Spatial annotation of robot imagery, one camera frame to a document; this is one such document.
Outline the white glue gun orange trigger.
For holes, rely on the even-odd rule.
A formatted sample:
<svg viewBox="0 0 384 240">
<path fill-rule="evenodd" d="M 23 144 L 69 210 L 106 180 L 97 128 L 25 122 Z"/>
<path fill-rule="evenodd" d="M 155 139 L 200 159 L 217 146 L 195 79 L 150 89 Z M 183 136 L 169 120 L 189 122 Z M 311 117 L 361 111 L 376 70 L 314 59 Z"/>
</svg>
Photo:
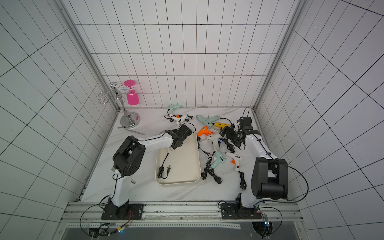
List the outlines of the white glue gun orange trigger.
<svg viewBox="0 0 384 240">
<path fill-rule="evenodd" d="M 167 115 L 164 116 L 165 119 L 169 120 L 170 122 L 175 123 L 178 127 L 180 127 L 184 123 L 188 123 L 190 120 L 193 119 L 193 116 L 191 115 L 174 115 L 170 113 L 170 109 L 167 111 Z"/>
</svg>

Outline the large white glue gun blue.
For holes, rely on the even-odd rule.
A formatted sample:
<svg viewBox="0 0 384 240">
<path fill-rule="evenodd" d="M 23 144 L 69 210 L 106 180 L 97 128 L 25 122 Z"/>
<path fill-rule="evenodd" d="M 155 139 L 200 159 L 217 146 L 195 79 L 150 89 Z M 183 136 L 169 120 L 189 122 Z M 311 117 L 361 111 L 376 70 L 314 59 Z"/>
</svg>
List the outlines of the large white glue gun blue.
<svg viewBox="0 0 384 240">
<path fill-rule="evenodd" d="M 214 148 L 214 151 L 218 151 L 219 150 L 219 139 L 221 138 L 222 136 L 220 135 L 220 133 L 215 133 L 213 135 L 209 135 L 206 137 L 207 141 L 212 143 L 213 144 L 213 148 Z"/>
</svg>

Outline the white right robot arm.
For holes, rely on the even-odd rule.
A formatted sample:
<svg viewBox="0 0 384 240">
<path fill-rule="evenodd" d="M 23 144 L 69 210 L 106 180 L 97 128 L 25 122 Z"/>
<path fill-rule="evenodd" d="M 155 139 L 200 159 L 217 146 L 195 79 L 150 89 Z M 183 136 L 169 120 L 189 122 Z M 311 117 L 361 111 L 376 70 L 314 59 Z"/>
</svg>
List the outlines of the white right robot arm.
<svg viewBox="0 0 384 240">
<path fill-rule="evenodd" d="M 249 188 L 238 194 L 233 205 L 228 205 L 228 215 L 238 219 L 260 219 L 259 204 L 287 198 L 287 162 L 272 154 L 260 132 L 251 127 L 236 132 L 235 126 L 231 125 L 221 130 L 220 135 L 238 148 L 244 144 L 255 160 L 251 177 L 246 179 Z"/>
</svg>

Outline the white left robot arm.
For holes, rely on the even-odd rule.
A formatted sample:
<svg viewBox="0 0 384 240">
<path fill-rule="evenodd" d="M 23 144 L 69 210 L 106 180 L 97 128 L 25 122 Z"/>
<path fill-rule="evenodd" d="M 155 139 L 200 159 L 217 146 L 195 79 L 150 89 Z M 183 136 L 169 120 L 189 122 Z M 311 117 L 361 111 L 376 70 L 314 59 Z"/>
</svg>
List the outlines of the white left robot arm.
<svg viewBox="0 0 384 240">
<path fill-rule="evenodd" d="M 143 204 L 129 203 L 129 189 L 133 174 L 142 163 L 144 155 L 160 149 L 175 150 L 183 145 L 183 142 L 195 131 L 186 124 L 174 130 L 166 130 L 163 134 L 137 139 L 134 136 L 127 137 L 113 155 L 115 173 L 115 188 L 103 207 L 102 220 L 140 220 Z"/>
</svg>

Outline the small white glue gun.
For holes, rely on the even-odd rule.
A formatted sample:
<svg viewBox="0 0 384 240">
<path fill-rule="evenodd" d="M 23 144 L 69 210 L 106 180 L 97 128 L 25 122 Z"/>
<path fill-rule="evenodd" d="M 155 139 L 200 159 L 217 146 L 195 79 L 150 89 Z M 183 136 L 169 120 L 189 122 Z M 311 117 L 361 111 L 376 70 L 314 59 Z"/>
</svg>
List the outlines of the small white glue gun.
<svg viewBox="0 0 384 240">
<path fill-rule="evenodd" d="M 245 174 L 244 172 L 240 171 L 240 162 L 243 160 L 243 157 L 236 155 L 235 153 L 225 152 L 224 153 L 227 157 L 230 157 L 232 159 L 231 163 L 235 165 L 235 171 L 240 176 L 240 189 L 242 191 L 245 191 L 247 188 L 247 183 L 245 181 Z"/>
</svg>

